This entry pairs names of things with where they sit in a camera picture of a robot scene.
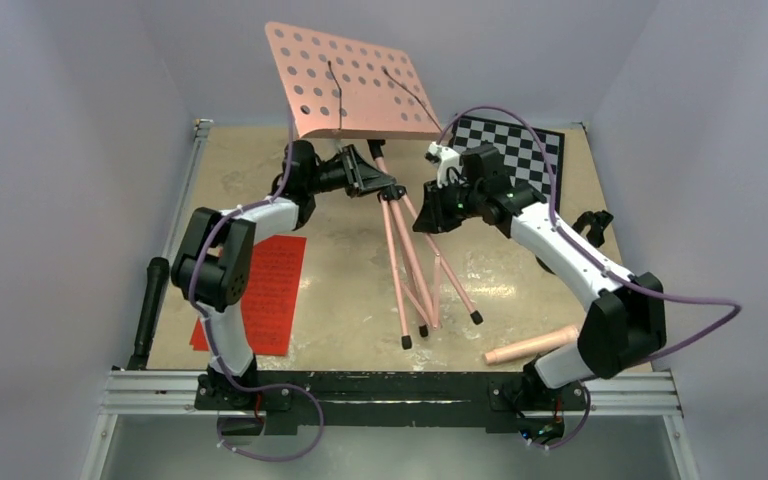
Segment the red sheet music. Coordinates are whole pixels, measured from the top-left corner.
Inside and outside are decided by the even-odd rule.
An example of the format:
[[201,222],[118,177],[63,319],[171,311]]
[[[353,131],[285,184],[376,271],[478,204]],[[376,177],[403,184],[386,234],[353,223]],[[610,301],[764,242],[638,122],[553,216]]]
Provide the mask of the red sheet music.
[[287,235],[254,246],[241,313],[246,338],[257,355],[289,352],[305,250],[305,238]]
[[207,352],[209,346],[204,332],[203,321],[198,318],[194,322],[193,330],[190,336],[189,345],[193,351]]

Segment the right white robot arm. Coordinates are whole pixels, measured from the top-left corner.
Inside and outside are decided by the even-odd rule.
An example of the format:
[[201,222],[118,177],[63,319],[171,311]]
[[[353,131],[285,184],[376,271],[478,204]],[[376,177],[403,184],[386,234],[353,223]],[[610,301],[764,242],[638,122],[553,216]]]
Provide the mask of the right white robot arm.
[[571,383],[610,379],[665,346],[660,280],[608,259],[572,230],[538,189],[527,182],[514,185],[495,146],[457,152],[431,143],[425,157],[437,173],[423,185],[414,231],[446,233],[479,217],[531,251],[586,311],[573,343],[524,366],[521,392],[529,404],[544,407]]

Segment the black microphone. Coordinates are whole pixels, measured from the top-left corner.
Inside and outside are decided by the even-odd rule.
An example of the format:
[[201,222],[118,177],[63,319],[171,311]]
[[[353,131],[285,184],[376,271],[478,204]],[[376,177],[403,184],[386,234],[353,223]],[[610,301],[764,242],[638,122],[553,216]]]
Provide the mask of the black microphone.
[[152,258],[146,268],[146,275],[145,291],[127,370],[145,370],[147,367],[170,275],[168,260],[163,257]]

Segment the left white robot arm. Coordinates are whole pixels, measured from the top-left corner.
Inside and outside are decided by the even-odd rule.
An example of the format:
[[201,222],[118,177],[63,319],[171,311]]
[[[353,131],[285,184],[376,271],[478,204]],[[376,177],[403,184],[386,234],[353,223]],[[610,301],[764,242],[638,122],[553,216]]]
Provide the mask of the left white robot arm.
[[396,183],[353,145],[324,160],[309,141],[293,140],[264,199],[230,210],[200,207],[192,213],[170,279],[198,313],[211,354],[209,368],[224,376],[219,395],[232,408],[249,407],[263,389],[253,377],[256,357],[240,307],[255,246],[303,228],[319,194],[342,190],[350,198],[364,197]]

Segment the pink tripod music stand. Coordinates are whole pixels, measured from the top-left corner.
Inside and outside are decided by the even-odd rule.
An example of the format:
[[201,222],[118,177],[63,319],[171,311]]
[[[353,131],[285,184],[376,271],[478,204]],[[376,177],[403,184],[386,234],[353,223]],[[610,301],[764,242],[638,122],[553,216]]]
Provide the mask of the pink tripod music stand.
[[[266,23],[264,31],[299,137],[364,139],[368,162],[390,174],[385,141],[432,141],[441,133],[406,52],[277,21]],[[419,209],[405,186],[397,181],[374,194],[382,211],[403,349],[413,346],[407,302],[417,311],[421,337],[440,328],[443,278],[454,287],[471,320],[481,323],[482,316],[430,235],[423,238],[434,255],[434,276],[426,280],[415,245],[418,236],[410,227]]]

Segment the black microphone desk stand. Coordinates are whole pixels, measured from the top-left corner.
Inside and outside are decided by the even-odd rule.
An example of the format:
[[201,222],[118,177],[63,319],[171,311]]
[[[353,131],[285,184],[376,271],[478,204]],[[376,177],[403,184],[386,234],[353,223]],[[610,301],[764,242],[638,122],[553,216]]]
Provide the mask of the black microphone desk stand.
[[571,225],[572,229],[584,237],[595,248],[602,247],[605,242],[605,232],[614,220],[614,215],[607,210],[584,211]]

